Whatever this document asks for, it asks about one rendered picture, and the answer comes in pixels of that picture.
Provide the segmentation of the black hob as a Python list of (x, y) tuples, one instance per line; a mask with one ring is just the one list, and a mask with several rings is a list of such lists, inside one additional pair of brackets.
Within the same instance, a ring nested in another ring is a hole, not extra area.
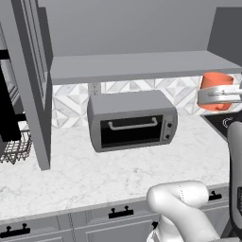
[(224, 140), (227, 140), (229, 126), (235, 122), (242, 122), (242, 111), (209, 113), (201, 116)]

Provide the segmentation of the white wall outlet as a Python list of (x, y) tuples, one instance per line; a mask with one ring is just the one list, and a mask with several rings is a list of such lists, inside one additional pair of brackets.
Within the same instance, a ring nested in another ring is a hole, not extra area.
[(88, 84), (88, 95), (100, 95), (101, 94), (101, 84), (98, 83), (89, 83)]

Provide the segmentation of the grey drawer front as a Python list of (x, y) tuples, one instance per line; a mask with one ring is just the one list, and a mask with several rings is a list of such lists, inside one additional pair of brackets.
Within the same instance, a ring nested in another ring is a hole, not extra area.
[(221, 194), (222, 199), (209, 200), (206, 205), (201, 207), (201, 210), (213, 223), (216, 223), (228, 211), (229, 188), (227, 186), (210, 188), (209, 196), (211, 195), (212, 191), (215, 191), (217, 194)]
[(8, 238), (0, 238), (0, 242), (11, 240), (11, 239), (29, 237), (32, 235), (42, 235), (46, 233), (53, 233), (53, 232), (58, 232), (60, 230), (58, 219), (55, 216), (51, 216), (51, 217), (30, 219), (30, 220), (18, 221), (14, 223), (0, 225), (0, 233), (4, 232), (7, 226), (10, 226), (12, 230), (22, 229), (23, 223), (25, 223), (27, 227), (30, 229), (30, 233), (8, 237)]
[[(108, 214), (112, 211), (112, 208), (116, 212), (124, 211), (125, 207), (129, 206), (134, 214), (132, 216), (122, 216), (118, 218), (109, 219)], [(125, 218), (135, 218), (138, 216), (149, 216), (152, 215), (147, 202), (145, 200), (135, 202), (125, 202), (123, 204), (111, 205), (103, 208), (94, 208), (86, 211), (74, 212), (71, 214), (73, 226), (75, 228), (84, 227), (92, 224), (99, 224), (102, 222), (118, 221)]]

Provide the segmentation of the black appliance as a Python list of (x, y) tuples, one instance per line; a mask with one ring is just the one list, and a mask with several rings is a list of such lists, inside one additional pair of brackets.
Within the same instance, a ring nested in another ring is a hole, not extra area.
[(4, 142), (18, 141), (21, 132), (0, 65), (0, 136)]

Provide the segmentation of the grey toaster oven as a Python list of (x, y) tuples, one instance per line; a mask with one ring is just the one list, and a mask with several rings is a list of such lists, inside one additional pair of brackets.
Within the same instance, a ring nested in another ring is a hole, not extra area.
[[(96, 152), (168, 145), (178, 126), (176, 107), (160, 91), (92, 95), (87, 107), (90, 139)], [(151, 128), (111, 130), (115, 127), (151, 123), (156, 117), (158, 125)]]

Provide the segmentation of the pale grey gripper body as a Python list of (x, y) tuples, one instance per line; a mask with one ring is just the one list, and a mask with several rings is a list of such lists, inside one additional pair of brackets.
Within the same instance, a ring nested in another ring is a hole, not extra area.
[(198, 91), (199, 105), (241, 102), (242, 87), (239, 85), (218, 85)]

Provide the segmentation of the grey panelled cabinet door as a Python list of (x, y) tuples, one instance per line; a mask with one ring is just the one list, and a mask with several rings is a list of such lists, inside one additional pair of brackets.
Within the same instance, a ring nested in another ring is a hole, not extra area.
[[(40, 169), (50, 168), (53, 52), (46, 10), (38, 0), (0, 0), (0, 61), (20, 131), (30, 130)], [(0, 136), (0, 156), (8, 142)]]

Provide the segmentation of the dark grey cabinet door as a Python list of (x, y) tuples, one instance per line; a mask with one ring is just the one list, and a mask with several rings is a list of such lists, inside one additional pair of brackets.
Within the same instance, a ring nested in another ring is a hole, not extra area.
[(207, 50), (242, 67), (242, 7), (216, 9)]

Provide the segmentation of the grey base cupboard door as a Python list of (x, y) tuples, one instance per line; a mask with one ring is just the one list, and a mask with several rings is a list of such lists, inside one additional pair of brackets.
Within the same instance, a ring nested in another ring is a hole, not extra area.
[(77, 242), (147, 242), (153, 231), (152, 220), (143, 220), (124, 225), (106, 225), (103, 228), (89, 226), (75, 229)]

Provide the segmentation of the grey wall cabinet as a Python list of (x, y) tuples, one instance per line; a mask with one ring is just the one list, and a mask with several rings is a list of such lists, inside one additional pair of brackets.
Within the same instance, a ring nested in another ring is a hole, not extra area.
[(235, 74), (207, 50), (217, 8), (242, 0), (39, 0), (53, 50), (52, 82)]

